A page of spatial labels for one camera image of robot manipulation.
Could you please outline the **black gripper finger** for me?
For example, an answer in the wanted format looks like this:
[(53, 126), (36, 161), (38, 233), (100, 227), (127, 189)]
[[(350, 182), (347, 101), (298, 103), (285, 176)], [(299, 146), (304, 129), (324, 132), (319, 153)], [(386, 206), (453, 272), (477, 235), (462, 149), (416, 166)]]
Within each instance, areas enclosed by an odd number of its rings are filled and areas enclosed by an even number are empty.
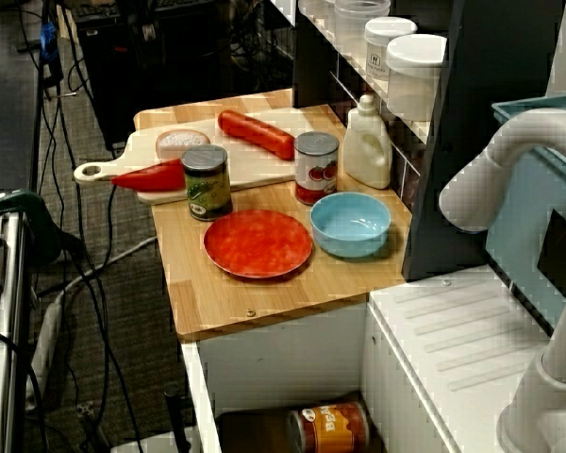
[(159, 52), (162, 45), (161, 27), (158, 17), (150, 8), (140, 9), (136, 13), (134, 37), (137, 47), (142, 52)]

